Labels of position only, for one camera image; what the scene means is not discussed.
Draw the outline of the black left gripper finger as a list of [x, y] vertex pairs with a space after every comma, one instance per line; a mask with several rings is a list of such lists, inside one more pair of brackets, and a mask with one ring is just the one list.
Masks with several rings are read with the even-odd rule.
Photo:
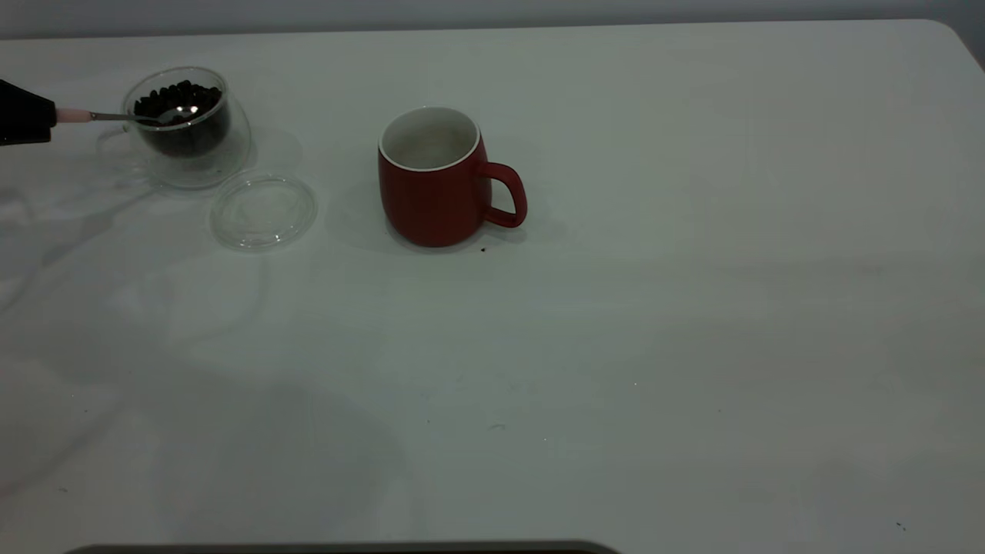
[[1, 80], [2, 118], [56, 118], [53, 101]]
[[3, 118], [1, 122], [1, 146], [48, 143], [52, 140], [54, 126], [56, 126], [56, 120], [50, 118], [31, 120], [30, 122], [14, 122], [13, 119]]

